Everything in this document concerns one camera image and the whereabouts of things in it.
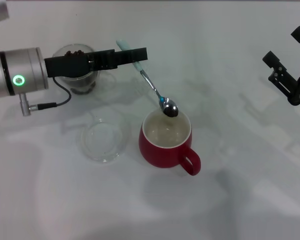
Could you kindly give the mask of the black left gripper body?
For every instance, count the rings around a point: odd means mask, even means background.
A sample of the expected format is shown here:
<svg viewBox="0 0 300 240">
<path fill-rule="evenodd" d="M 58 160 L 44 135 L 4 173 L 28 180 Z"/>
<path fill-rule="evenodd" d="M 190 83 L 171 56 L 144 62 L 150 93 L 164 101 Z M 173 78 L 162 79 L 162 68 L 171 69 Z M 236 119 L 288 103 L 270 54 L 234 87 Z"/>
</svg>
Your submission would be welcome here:
<svg viewBox="0 0 300 240">
<path fill-rule="evenodd" d="M 78 78 L 90 73 L 90 53 L 71 53 L 70 55 L 45 58 L 47 76 Z"/>
</svg>

